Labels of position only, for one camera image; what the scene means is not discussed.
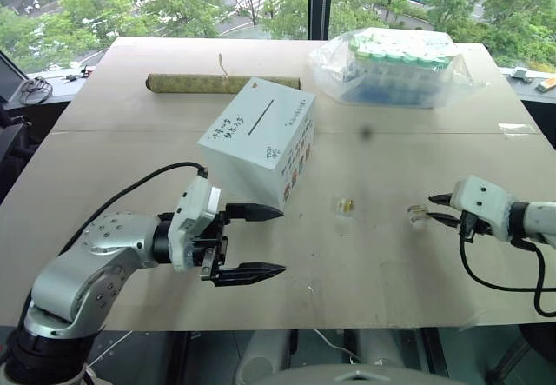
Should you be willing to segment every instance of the white box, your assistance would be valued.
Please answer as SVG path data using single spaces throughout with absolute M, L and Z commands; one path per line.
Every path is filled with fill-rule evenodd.
M 283 209 L 309 159 L 314 95 L 251 78 L 199 145 L 209 174 L 243 201 Z

